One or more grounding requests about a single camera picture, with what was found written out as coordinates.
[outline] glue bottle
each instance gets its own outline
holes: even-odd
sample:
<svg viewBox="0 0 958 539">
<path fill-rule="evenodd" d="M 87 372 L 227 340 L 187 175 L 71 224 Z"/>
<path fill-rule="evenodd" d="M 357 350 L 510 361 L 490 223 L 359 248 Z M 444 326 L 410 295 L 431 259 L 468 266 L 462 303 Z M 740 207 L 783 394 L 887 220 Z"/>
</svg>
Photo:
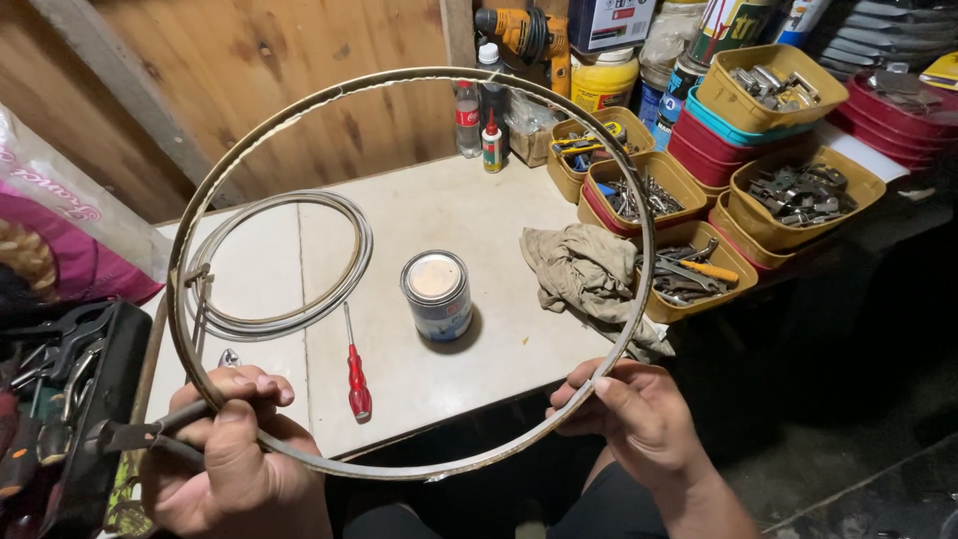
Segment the glue bottle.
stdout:
<svg viewBox="0 0 958 539">
<path fill-rule="evenodd" d="M 488 173 L 502 170 L 502 131 L 495 124 L 491 108 L 489 122 L 482 132 L 482 165 Z"/>
</svg>

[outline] hand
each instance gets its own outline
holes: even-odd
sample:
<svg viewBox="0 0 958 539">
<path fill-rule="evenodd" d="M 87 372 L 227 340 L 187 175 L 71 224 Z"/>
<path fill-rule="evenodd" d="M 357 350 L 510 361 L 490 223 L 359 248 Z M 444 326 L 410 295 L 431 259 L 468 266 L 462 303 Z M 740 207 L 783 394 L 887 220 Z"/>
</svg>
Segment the hand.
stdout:
<svg viewBox="0 0 958 539">
<path fill-rule="evenodd" d="M 254 365 L 209 374 L 228 402 L 216 419 L 196 421 L 176 435 L 205 448 L 206 472 L 193 476 L 175 456 L 147 451 L 140 467 L 147 515 L 182 537 L 332 537 L 323 475 L 293 458 L 265 454 L 256 443 L 259 424 L 292 447 L 319 455 L 309 432 L 276 413 L 295 398 L 289 381 Z M 170 411 L 199 398 L 192 384 L 182 387 Z"/>
<path fill-rule="evenodd" d="M 604 358 L 580 364 L 550 397 L 546 417 L 564 405 Z M 698 441 L 692 414 L 669 372 L 620 360 L 595 384 L 595 395 L 557 429 L 559 434 L 601 434 L 612 455 L 651 491 L 688 488 L 714 468 Z"/>
</svg>

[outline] coca-cola bottle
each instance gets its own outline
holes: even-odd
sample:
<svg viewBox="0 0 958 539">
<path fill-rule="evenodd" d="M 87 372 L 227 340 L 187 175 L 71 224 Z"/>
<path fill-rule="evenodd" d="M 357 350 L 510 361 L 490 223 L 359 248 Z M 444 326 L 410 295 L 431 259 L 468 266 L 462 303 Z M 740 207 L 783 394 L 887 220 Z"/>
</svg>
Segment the coca-cola bottle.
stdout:
<svg viewBox="0 0 958 539">
<path fill-rule="evenodd" d="M 482 155 L 479 140 L 479 94 L 469 81 L 459 81 L 459 88 L 456 90 L 456 148 L 466 157 Z"/>
</svg>

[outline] pliers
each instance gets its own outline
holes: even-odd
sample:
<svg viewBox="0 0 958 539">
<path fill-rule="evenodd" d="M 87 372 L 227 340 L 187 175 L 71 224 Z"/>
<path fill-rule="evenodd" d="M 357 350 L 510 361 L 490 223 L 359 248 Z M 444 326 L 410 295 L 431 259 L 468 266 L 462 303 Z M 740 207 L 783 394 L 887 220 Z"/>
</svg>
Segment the pliers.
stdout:
<svg viewBox="0 0 958 539">
<path fill-rule="evenodd" d="M 180 457 L 192 472 L 199 474 L 206 471 L 203 453 L 174 439 L 173 436 L 194 421 L 213 415 L 213 409 L 206 401 L 200 400 L 146 425 L 124 425 L 104 419 L 90 429 L 83 440 L 83 449 L 95 455 L 105 455 L 119 451 L 160 448 Z"/>
</svg>

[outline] yellow jar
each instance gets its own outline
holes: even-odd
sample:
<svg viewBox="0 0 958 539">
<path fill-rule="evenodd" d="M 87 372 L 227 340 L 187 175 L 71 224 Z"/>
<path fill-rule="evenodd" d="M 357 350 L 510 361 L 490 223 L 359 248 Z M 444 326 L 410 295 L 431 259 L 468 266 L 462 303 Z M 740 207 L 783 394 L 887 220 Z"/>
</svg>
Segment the yellow jar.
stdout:
<svg viewBox="0 0 958 539">
<path fill-rule="evenodd" d="M 639 77 L 639 60 L 632 49 L 600 54 L 594 62 L 572 56 L 572 103 L 589 112 L 610 106 L 628 106 L 628 96 Z"/>
</svg>

